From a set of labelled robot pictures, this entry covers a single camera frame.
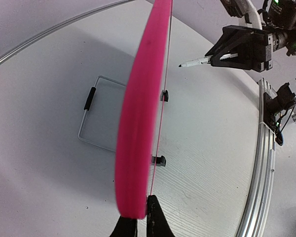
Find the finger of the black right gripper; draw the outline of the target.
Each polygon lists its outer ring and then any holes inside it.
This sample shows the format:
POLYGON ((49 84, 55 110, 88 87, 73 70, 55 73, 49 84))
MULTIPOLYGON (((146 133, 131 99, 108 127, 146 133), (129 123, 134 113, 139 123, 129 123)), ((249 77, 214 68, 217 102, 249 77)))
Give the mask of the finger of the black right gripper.
POLYGON ((212 46, 212 48, 205 54, 205 57, 212 58, 221 53, 220 58, 236 58, 239 56, 237 46, 232 46, 237 42, 239 32, 223 32, 222 36, 212 46))

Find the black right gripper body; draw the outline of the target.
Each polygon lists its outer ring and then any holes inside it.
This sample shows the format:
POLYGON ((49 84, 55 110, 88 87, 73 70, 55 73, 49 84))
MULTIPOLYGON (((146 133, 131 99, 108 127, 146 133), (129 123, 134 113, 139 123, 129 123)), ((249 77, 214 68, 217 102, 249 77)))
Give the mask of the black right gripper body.
POLYGON ((257 9, 262 30, 229 25, 222 32, 239 32, 239 37, 253 38, 255 68, 268 71, 273 67, 272 54, 286 48, 287 56, 296 56, 296 0, 265 0, 257 9))

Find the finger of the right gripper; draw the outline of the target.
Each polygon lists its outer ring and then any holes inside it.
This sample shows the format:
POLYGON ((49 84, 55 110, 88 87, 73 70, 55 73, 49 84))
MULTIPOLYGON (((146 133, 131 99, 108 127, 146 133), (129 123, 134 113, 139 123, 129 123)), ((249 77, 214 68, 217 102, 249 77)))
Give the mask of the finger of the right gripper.
POLYGON ((255 68, 253 38, 239 37, 237 42, 233 43, 232 46, 237 46, 238 57, 219 62, 221 56, 221 53, 219 53, 217 56, 211 58, 211 66, 253 70, 255 68))

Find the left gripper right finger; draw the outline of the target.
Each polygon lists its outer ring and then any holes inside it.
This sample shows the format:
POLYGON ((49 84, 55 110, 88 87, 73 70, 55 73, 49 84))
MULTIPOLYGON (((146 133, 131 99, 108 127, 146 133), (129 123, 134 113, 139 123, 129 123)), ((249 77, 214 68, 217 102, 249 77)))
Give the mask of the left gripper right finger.
POLYGON ((147 200, 147 236, 174 237, 156 195, 148 196, 147 200))

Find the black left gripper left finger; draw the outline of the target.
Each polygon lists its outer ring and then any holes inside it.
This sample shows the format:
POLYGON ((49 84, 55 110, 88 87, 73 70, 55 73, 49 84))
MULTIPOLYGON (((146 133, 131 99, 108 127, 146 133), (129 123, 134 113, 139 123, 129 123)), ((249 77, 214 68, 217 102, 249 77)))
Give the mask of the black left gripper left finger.
POLYGON ((138 220, 120 216, 110 237, 137 237, 138 220))

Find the green whiteboard marker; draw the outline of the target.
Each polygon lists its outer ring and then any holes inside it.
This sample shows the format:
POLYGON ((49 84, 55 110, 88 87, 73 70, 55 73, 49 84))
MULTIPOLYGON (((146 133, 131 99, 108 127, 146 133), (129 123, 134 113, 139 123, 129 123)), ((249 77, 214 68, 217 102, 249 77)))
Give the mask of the green whiteboard marker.
MULTIPOLYGON (((211 64, 212 57, 213 57, 212 55, 209 55, 209 56, 204 56, 204 57, 197 58, 194 60, 190 60, 190 61, 179 64, 178 67, 179 68, 188 68, 188 67, 199 66, 202 64, 211 64)), ((227 59, 231 59, 231 58, 236 58, 236 57, 238 57, 238 53, 224 54, 223 56, 220 57, 219 62, 227 60, 227 59)))

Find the pink-framed whiteboard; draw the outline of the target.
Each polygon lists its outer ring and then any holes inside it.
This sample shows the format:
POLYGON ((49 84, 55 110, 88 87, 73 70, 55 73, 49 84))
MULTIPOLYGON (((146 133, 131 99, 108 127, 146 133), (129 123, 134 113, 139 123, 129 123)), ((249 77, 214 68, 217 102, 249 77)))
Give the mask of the pink-framed whiteboard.
POLYGON ((115 197, 120 215, 143 219, 164 69, 171 0, 156 0, 126 86, 115 153, 115 197))

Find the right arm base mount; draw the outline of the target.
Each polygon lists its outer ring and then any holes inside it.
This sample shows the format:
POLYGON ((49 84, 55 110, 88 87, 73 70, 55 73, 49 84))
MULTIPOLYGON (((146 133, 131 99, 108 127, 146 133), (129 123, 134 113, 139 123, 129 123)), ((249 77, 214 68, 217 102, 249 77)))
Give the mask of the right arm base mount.
POLYGON ((296 105, 296 92, 290 88, 290 83, 283 84, 276 92, 276 97, 271 98, 267 92, 262 93, 263 122, 275 134, 275 142, 282 146, 284 138, 280 130, 280 122, 286 116, 289 109, 296 105))

